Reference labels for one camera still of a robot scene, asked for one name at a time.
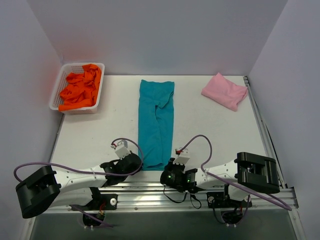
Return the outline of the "teal t-shirt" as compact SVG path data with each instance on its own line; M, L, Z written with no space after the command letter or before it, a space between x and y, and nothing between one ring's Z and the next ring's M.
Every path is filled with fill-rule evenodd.
M144 171L162 171L171 158L174 133L172 81L141 80L138 102L138 145Z

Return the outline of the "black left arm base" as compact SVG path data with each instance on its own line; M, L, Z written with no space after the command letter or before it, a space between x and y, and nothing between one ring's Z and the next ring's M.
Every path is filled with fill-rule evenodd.
M91 187L91 200L85 205L71 204L73 211L82 213L82 223L85 228L113 228L106 222L106 211L114 211L118 207L118 195L102 193L97 187Z

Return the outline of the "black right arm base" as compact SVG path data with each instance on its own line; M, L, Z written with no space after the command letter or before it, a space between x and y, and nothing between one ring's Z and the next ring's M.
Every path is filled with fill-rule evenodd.
M252 207L250 195L243 200L233 200L229 195L229 185L224 185L224 190L219 192L207 192L207 205L213 210L215 220L227 227L237 227Z

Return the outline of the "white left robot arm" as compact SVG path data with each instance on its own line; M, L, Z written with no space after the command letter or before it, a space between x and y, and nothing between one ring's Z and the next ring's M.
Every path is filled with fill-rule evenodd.
M42 166L15 187L22 217L30 219L64 205L81 210L97 210L102 204L109 208L110 199L99 189L125 181L142 166L143 161L133 152L86 170L63 166L59 171L53 169L55 164Z

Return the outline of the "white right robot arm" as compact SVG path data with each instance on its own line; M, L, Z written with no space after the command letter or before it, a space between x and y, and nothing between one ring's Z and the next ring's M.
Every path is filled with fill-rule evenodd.
M193 168L171 158L160 176L160 183L178 192L191 194L225 184L237 184L222 193L223 203L234 206L247 194L244 188L262 194L280 192L277 162L275 159L248 152L239 152L235 160L210 168Z

